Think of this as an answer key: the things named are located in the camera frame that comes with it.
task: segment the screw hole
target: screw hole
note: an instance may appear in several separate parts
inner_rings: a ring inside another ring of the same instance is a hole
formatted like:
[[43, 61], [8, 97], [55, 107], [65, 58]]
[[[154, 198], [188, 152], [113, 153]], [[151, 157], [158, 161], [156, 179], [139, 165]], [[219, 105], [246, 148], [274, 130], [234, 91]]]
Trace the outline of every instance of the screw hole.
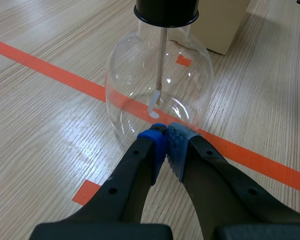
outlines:
[[248, 189], [248, 193], [250, 193], [250, 194], [253, 195], [253, 196], [258, 195], [258, 192], [257, 192], [256, 190], [254, 190], [253, 188], [249, 188], [249, 189]]
[[118, 190], [116, 188], [110, 188], [108, 191], [111, 195], [114, 195], [118, 192]]

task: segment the blue gripper pad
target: blue gripper pad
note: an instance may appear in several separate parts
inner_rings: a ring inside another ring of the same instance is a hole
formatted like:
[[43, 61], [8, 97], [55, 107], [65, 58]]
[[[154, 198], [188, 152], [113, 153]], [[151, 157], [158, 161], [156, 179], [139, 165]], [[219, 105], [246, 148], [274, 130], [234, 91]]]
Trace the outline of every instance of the blue gripper pad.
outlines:
[[178, 122], [172, 122], [168, 126], [168, 162], [172, 171], [182, 181], [184, 176], [185, 161], [188, 143], [194, 136], [200, 135], [196, 131]]

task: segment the clear glass bulb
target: clear glass bulb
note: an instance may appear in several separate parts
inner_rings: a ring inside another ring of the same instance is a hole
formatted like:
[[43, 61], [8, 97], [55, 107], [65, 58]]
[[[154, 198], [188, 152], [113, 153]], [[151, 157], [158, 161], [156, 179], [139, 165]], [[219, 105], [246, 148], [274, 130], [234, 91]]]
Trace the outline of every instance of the clear glass bulb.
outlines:
[[214, 74], [207, 49], [189, 35], [189, 26], [170, 28], [164, 56], [162, 88], [153, 112], [161, 28], [139, 22], [109, 56], [105, 76], [106, 106], [115, 131], [133, 142], [153, 123], [183, 122], [202, 126], [213, 93]]

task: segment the metal rod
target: metal rod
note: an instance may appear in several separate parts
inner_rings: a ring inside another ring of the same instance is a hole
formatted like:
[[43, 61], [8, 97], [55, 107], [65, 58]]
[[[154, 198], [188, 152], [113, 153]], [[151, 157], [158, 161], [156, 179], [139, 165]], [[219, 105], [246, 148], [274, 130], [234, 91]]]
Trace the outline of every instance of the metal rod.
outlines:
[[155, 84], [155, 88], [159, 91], [161, 91], [162, 77], [164, 73], [167, 36], [168, 36], [168, 28], [166, 27], [161, 28], [158, 72], [157, 72], [156, 84]]

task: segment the orange tape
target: orange tape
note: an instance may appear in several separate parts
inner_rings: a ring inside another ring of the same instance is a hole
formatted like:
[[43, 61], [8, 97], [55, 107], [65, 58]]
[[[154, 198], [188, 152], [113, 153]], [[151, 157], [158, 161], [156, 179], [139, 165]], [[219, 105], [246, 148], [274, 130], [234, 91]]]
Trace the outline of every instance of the orange tape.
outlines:
[[92, 181], [84, 180], [83, 184], [74, 195], [72, 201], [84, 206], [96, 194], [96, 192], [100, 189], [100, 187], [101, 187], [100, 185]]
[[[3, 42], [0, 42], [0, 54], [33, 70], [36, 70], [47, 77], [79, 90], [91, 97], [99, 99], [103, 102], [106, 101], [105, 88], [103, 86], [88, 81], [48, 62], [40, 60], [37, 57], [31, 56], [28, 53], [6, 45]], [[158, 109], [155, 111], [160, 115], [160, 118], [153, 119], [148, 115], [148, 106], [145, 104], [132, 100], [131, 98], [121, 95], [118, 92], [115, 92], [114, 94], [117, 96], [113, 104], [144, 121], [152, 124], [157, 122], [164, 124], [180, 122], [178, 118], [168, 115]], [[130, 101], [131, 103], [122, 104], [124, 101]], [[224, 157], [300, 191], [299, 171], [273, 161], [267, 157], [261, 156], [260, 154], [229, 142], [221, 137], [203, 131], [202, 129], [197, 129], [197, 131], [201, 133]]]
[[192, 64], [192, 60], [189, 58], [185, 58], [183, 55], [178, 55], [176, 63], [185, 67], [190, 67], [190, 65]]

